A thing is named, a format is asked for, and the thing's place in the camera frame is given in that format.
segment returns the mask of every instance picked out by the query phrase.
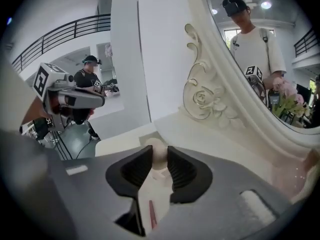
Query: black cap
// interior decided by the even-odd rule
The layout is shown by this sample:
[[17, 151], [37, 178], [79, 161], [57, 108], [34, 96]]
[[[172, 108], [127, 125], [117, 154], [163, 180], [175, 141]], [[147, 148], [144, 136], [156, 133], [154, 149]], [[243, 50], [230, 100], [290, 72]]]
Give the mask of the black cap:
[[101, 64], [101, 61], [98, 60], [95, 56], [93, 55], [89, 55], [87, 56], [83, 61], [82, 63], [86, 63], [86, 62], [96, 62], [97, 64]]
[[246, 10], [248, 7], [243, 0], [223, 0], [222, 6], [229, 17]]

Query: man in white t-shirt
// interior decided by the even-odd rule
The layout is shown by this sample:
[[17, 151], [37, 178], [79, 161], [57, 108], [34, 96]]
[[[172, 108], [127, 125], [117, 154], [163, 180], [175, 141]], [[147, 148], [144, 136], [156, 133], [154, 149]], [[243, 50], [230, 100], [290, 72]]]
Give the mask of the man in white t-shirt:
[[244, 73], [248, 67], [258, 66], [265, 88], [272, 89], [274, 78], [286, 72], [275, 36], [269, 30], [252, 24], [251, 9], [243, 0], [223, 0], [222, 6], [241, 29], [230, 42], [230, 51], [235, 61]]

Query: window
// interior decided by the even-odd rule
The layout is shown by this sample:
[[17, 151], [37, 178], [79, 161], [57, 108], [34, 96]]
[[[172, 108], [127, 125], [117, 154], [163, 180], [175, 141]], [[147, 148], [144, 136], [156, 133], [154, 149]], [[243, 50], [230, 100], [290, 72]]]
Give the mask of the window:
[[311, 96], [310, 96], [310, 100], [309, 100], [309, 104], [308, 105], [309, 105], [309, 107], [311, 107], [312, 101], [314, 100], [314, 96], [315, 96], [316, 82], [313, 81], [313, 80], [310, 80], [309, 87], [310, 87], [310, 90], [311, 90]]
[[[269, 31], [275, 35], [275, 31], [273, 29], [269, 29]], [[228, 29], [224, 31], [224, 40], [225, 40], [225, 44], [226, 46], [228, 46], [228, 48], [230, 49], [230, 42], [231, 39], [236, 36], [237, 34], [239, 34], [241, 32], [240, 28], [235, 28], [235, 29]]]

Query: black metal railing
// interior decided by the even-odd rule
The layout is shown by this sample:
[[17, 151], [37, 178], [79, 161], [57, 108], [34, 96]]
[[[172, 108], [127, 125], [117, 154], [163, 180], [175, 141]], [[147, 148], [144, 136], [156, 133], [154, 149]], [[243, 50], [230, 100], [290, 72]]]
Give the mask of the black metal railing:
[[298, 42], [294, 44], [295, 57], [306, 53], [314, 46], [320, 46], [320, 39], [314, 29], [311, 28]]
[[95, 32], [109, 31], [110, 14], [101, 14], [81, 18], [64, 24], [46, 33], [28, 46], [13, 62], [13, 68], [21, 73], [31, 62], [52, 48], [72, 39]]

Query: ceiling light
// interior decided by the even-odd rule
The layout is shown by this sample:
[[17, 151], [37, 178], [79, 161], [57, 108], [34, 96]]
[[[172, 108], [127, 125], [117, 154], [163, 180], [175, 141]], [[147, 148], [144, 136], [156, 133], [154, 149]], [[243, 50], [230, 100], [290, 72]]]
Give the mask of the ceiling light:
[[261, 7], [263, 9], [269, 9], [270, 7], [272, 6], [271, 2], [269, 1], [264, 1], [262, 4], [261, 4]]
[[6, 22], [6, 25], [8, 26], [12, 22], [12, 18], [8, 18], [8, 21]]

